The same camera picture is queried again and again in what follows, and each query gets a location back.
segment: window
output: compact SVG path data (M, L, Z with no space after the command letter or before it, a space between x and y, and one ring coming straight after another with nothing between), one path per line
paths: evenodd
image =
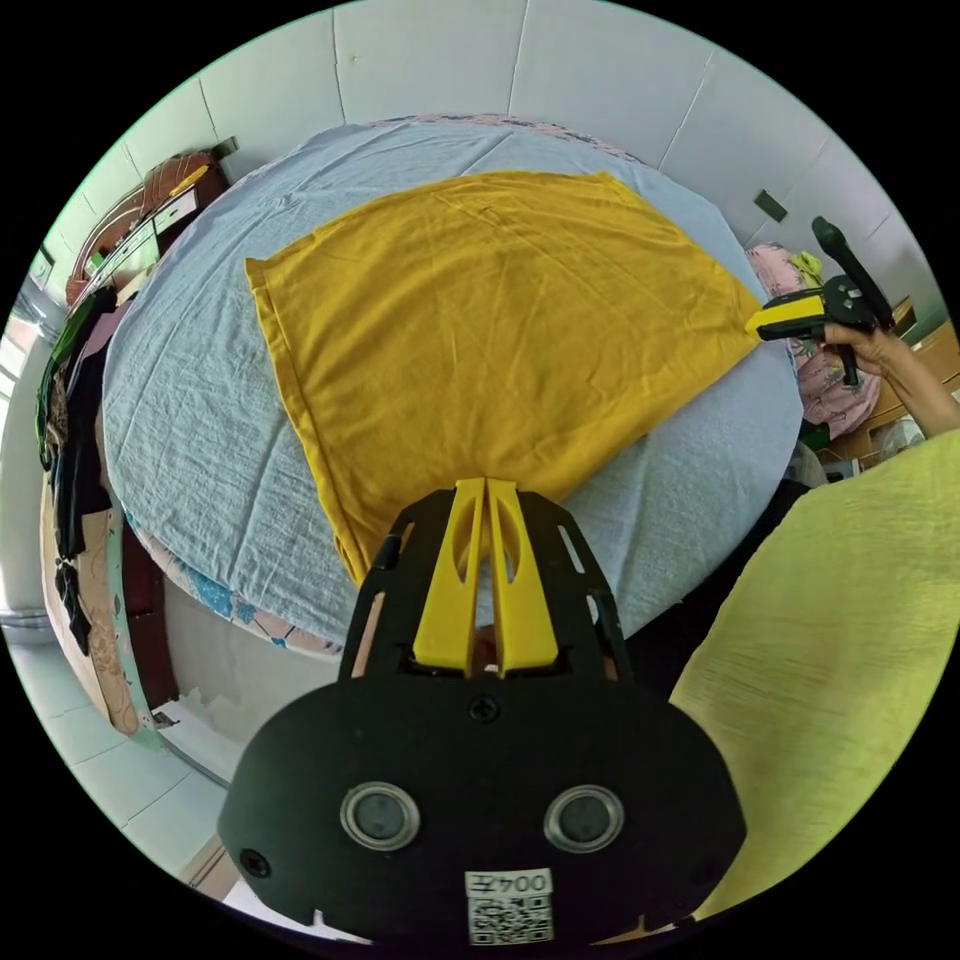
M3 437L13 388L27 361L27 351L36 338L36 328L17 317L10 317L7 329L0 336L0 438Z

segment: wooden cabinet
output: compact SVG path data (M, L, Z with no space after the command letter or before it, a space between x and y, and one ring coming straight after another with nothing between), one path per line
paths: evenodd
M960 342L957 340L956 329L949 320L916 344L913 352L933 371L937 379L947 386L948 390L953 392L960 389ZM829 453L824 462L834 458L860 459L865 469L875 466L877 463L876 434L881 428L905 416L907 411L900 402L900 398L890 385L884 382L880 387L880 395L873 413L853 433L837 437L827 447Z
M163 572L124 520L123 604L140 684L152 710L180 696L167 645L164 599Z
M190 205L193 201L185 201L180 198L171 201L170 191L182 183L190 174L202 168L206 168L206 171L192 188L196 208L185 213L184 204ZM131 190L130 193L118 200L100 218L100 221L87 237L77 255L70 279L67 280L67 305L73 307L85 296L89 284L86 273L87 263L93 253L98 251L106 253L108 259L112 260L114 267L116 267L118 261L126 259L126 254L117 257L116 250L129 243L132 239L128 236L131 229L142 224L146 226L144 236L150 239L151 246L153 242L160 240L159 252L162 255L170 243L186 227L192 215L198 210L210 206L220 194L228 189L228 186L229 184L219 164L213 158L213 155L207 151L191 153L182 157L171 157L159 166L154 167L139 187ZM164 221L161 218L162 226L158 230L153 223L154 216L162 209L169 209L170 207L174 208L174 213L163 214L166 220ZM136 230L135 235L140 235L140 229ZM133 270L130 275L132 276L136 272L138 271ZM100 277L98 285L103 279L103 277Z

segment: yellow cloth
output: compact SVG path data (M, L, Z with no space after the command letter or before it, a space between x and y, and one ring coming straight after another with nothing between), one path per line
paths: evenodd
M960 624L960 430L806 494L671 700L727 761L748 835L703 919L799 870L886 777Z
M790 262L800 271L808 289L823 286L823 263L812 253L795 253Z
M357 583L400 511L459 479L562 500L749 353L760 308L607 175L433 183L246 271Z

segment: light blue bedsheet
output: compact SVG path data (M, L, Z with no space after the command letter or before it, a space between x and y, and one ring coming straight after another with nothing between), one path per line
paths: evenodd
M356 590L281 406L243 261L378 196L511 169L612 174L763 299L717 208L639 162L523 129L402 122L327 131L205 211L113 338L108 469L139 524L250 603L342 642ZM786 349L763 345L570 497L627 635L700 583L754 524L801 416ZM492 619L486 579L477 619Z

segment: white wall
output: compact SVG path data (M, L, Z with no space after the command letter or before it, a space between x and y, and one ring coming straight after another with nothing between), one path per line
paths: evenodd
M170 659L182 694L180 707L236 745L234 750L223 743L218 748L224 760L231 759L226 754L232 754L234 766L239 749L270 717L337 679L339 662L281 650L228 623L171 583L166 586L164 606ZM264 677L270 682L264 683ZM205 744L194 750L180 743L198 760L209 752ZM233 776L232 769L201 762L225 780Z
M59 644L7 649L47 735L91 798L160 867L185 869L216 833L223 787L178 757L151 753L117 733Z
M915 238L863 164L791 94L715 45L599 0L363 0L211 64L135 125L51 231L62 284L97 217L165 157L235 136L237 177L341 123L512 113L621 146L723 211L743 243L816 250L838 223L888 296L945 316ZM766 189L782 224L753 205Z

